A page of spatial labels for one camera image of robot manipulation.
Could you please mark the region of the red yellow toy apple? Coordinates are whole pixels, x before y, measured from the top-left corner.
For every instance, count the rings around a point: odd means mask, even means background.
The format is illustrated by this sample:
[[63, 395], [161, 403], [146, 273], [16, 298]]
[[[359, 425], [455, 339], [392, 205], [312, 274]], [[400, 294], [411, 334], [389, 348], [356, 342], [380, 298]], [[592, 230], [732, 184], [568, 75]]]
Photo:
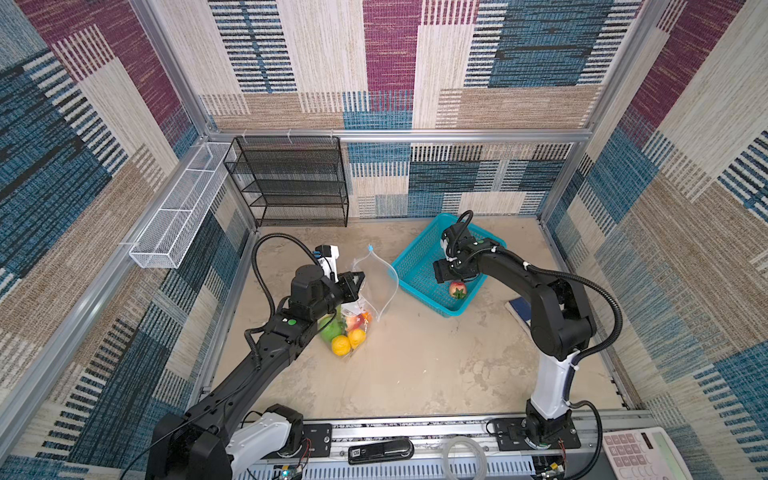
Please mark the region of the red yellow toy apple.
[[467, 285], [462, 281], [453, 281], [449, 286], [449, 295], [453, 299], [463, 300], [468, 295]]

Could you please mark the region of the light green toy pear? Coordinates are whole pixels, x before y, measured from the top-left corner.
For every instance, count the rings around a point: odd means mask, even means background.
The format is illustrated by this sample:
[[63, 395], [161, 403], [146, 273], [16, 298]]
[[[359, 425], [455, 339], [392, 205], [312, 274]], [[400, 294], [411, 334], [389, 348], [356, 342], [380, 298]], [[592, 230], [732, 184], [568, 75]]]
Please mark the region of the light green toy pear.
[[345, 334], [345, 327], [337, 315], [326, 315], [318, 321], [318, 334], [328, 344]]

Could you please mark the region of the clear zip top bag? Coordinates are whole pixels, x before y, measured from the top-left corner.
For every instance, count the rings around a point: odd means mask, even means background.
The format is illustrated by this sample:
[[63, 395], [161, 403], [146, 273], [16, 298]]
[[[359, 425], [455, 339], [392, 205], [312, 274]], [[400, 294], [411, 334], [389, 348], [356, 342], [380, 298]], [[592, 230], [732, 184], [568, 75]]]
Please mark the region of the clear zip top bag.
[[[365, 280], [360, 290], [359, 299], [355, 302], [343, 303], [327, 315], [337, 315], [339, 317], [345, 327], [344, 335], [347, 336], [349, 332], [346, 331], [345, 317], [368, 311], [372, 316], [372, 321], [364, 329], [367, 340], [371, 329], [384, 318], [391, 302], [394, 300], [399, 290], [399, 277], [393, 266], [376, 253], [373, 245], [368, 245], [367, 253], [352, 262], [352, 270], [365, 273]], [[349, 357], [356, 350], [352, 349], [348, 355], [338, 358]]]

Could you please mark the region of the teal plastic basket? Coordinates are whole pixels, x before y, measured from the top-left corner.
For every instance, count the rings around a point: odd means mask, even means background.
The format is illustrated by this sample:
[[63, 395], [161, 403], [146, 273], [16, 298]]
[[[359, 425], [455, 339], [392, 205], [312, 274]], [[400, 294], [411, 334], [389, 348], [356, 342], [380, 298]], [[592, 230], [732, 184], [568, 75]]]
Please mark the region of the teal plastic basket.
[[450, 295], [448, 282], [436, 281], [433, 263], [445, 258], [440, 245], [442, 233], [457, 219], [448, 213], [438, 214], [393, 262], [400, 288], [443, 317], [462, 315], [487, 278], [480, 275], [465, 281], [468, 293], [463, 299]]

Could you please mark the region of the yellow toy lemon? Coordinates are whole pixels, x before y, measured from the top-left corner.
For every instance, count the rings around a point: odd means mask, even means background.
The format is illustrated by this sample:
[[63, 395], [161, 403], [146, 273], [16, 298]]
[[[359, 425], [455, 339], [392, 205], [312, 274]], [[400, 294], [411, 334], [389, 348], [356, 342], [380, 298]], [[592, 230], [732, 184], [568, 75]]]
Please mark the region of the yellow toy lemon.
[[347, 334], [347, 338], [351, 348], [356, 350], [366, 340], [366, 331], [362, 328], [354, 329]]

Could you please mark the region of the yellow toy pear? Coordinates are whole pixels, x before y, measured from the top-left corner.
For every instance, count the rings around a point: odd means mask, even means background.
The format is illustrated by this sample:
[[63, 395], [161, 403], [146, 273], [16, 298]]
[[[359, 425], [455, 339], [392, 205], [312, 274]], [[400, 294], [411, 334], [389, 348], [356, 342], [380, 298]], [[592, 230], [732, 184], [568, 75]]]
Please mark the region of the yellow toy pear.
[[344, 357], [352, 351], [352, 345], [346, 335], [339, 335], [331, 341], [331, 350], [337, 357]]

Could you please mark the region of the red toy strawberry fruit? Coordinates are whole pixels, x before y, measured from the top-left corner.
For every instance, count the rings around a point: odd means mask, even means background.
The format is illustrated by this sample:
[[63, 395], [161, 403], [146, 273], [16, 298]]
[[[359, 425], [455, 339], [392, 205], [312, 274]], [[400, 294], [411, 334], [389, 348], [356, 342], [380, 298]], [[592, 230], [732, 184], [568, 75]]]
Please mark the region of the red toy strawberry fruit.
[[357, 329], [357, 327], [356, 327], [356, 316], [357, 315], [349, 315], [349, 316], [345, 317], [346, 331], [347, 332], [350, 332], [350, 331], [352, 331], [354, 329]]

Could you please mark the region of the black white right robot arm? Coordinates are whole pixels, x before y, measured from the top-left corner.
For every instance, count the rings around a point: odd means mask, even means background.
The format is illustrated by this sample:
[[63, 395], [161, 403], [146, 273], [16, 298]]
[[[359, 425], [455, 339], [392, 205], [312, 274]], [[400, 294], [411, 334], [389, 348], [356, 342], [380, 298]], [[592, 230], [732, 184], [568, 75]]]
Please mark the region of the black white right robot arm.
[[445, 257], [433, 263], [437, 282], [486, 275], [529, 304], [529, 332], [540, 357], [523, 429], [530, 447], [549, 447], [571, 428], [573, 362], [586, 351], [596, 332], [583, 285], [564, 278], [561, 272], [544, 272], [495, 240], [472, 236], [462, 222], [443, 231], [440, 245]]

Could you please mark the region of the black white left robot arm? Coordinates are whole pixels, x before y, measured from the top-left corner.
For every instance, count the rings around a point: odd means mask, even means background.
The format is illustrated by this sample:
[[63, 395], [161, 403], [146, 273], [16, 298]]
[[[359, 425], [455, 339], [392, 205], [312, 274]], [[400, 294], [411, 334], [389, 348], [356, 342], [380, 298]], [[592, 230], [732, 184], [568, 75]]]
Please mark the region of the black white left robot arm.
[[183, 415], [168, 414], [155, 426], [148, 450], [149, 479], [234, 479], [253, 463], [280, 450], [294, 454], [302, 443], [303, 418], [276, 405], [241, 427], [250, 408], [318, 334], [319, 321], [358, 299], [361, 271], [328, 277], [318, 265], [297, 269], [290, 295], [269, 320], [248, 336], [250, 351], [205, 398]]

